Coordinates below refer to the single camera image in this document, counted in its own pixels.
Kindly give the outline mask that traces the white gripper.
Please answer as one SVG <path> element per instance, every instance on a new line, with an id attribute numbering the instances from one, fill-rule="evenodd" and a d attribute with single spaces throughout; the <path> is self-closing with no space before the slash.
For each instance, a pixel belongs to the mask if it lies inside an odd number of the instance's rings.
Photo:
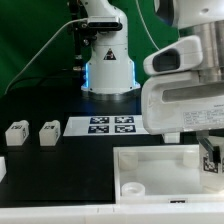
<path id="1" fill-rule="evenodd" d="M 196 72 L 151 77 L 142 88 L 141 111 L 152 135 L 199 131 L 201 170 L 218 173 L 220 147 L 203 130 L 224 128 L 224 82 L 202 84 Z"/>

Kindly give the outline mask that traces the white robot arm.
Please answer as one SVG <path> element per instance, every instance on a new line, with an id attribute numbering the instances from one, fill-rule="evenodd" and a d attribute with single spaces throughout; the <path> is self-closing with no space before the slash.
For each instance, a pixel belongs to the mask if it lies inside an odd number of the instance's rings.
<path id="1" fill-rule="evenodd" d="M 154 13 L 179 39 L 144 59 L 149 79 L 135 81 L 127 17 L 108 0 L 81 0 L 80 28 L 92 48 L 82 91 L 101 99 L 141 92 L 142 120 L 152 134 L 199 133 L 205 172 L 224 169 L 221 147 L 208 137 L 224 128 L 224 0 L 154 0 Z"/>

